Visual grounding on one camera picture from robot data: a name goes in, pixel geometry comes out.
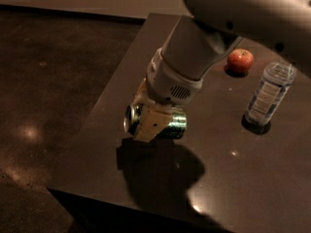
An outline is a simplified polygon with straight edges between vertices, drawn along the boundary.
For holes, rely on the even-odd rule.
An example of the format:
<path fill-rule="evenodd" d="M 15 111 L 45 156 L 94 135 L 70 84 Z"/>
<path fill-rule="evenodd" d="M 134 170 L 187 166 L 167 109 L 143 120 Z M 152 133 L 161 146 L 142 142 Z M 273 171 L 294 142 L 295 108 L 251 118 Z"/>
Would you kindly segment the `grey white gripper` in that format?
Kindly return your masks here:
<path fill-rule="evenodd" d="M 150 142 L 172 120 L 172 106 L 188 104 L 201 89 L 203 80 L 194 81 L 175 71 L 164 60 L 162 48 L 156 50 L 150 61 L 146 79 L 143 79 L 134 96 L 134 103 L 144 105 L 133 139 Z M 148 105 L 149 97 L 159 104 Z"/>

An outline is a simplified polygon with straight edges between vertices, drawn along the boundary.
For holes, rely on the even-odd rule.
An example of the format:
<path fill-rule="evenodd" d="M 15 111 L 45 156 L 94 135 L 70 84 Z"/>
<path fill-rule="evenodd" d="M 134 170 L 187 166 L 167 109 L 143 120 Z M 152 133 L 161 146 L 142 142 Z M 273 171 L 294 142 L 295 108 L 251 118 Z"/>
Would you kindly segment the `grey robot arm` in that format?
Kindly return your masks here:
<path fill-rule="evenodd" d="M 311 65 L 311 0 L 183 0 L 179 18 L 156 50 L 133 102 L 142 115 L 133 136 L 149 142 L 202 87 L 207 70 L 242 38 L 256 41 L 300 70 Z"/>

